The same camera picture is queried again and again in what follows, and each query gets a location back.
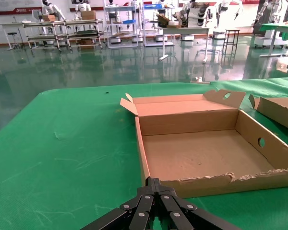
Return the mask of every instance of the stool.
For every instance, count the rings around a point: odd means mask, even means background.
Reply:
[[[224,47],[225,48],[225,53],[227,51],[227,45],[232,45],[232,49],[231,51],[233,50],[234,46],[236,47],[236,51],[237,51],[237,45],[238,45],[238,38],[239,38],[239,31],[238,29],[228,29],[226,30],[225,32],[225,40],[224,40],[224,43],[223,43],[223,48],[222,48],[222,52],[224,52]],[[234,39],[232,40],[232,42],[229,42],[229,35],[230,35],[230,32],[234,32]]]
[[[17,34],[16,32],[8,33],[8,35],[12,35],[12,36],[13,36],[13,40],[14,40],[14,44],[13,44],[12,47],[11,47],[10,49],[8,49],[8,50],[12,50],[12,49],[18,48],[19,44],[17,44],[16,41],[15,41],[15,35],[16,35],[16,34]]]

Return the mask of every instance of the box bottom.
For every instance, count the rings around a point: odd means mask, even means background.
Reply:
[[[235,178],[274,167],[236,130],[143,136],[152,178],[161,181],[234,173]]]

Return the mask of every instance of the cardboard on shelf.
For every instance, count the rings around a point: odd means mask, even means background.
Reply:
[[[54,22],[56,20],[56,16],[54,16],[54,15],[42,15],[42,19],[45,22]]]
[[[288,128],[288,97],[255,98],[253,95],[250,95],[249,99],[253,108],[259,113]]]
[[[288,145],[239,106],[244,92],[132,98],[143,184],[182,198],[288,186]]]
[[[96,11],[81,12],[82,20],[96,20]]]

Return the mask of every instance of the green table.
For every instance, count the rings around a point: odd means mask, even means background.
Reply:
[[[260,31],[266,31],[266,30],[278,30],[278,31],[284,31],[282,33],[282,38],[284,41],[288,41],[288,25],[279,25],[277,23],[267,23],[263,24],[260,28]]]
[[[140,164],[134,116],[120,98],[211,89],[288,97],[288,78],[41,93],[0,131],[0,230],[77,230],[131,199]],[[288,129],[252,110],[247,97],[241,108],[288,143]],[[245,230],[288,230],[288,188],[189,200]]]

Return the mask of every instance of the shiny floor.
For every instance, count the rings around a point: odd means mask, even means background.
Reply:
[[[205,39],[175,41],[169,57],[158,61],[162,47],[100,50],[13,50],[0,48],[0,129],[40,92],[159,82],[244,80],[288,77],[288,57],[263,58],[268,49],[254,48],[254,37],[241,36],[237,52],[222,41],[209,40],[203,65]],[[286,52],[276,47],[274,53]]]

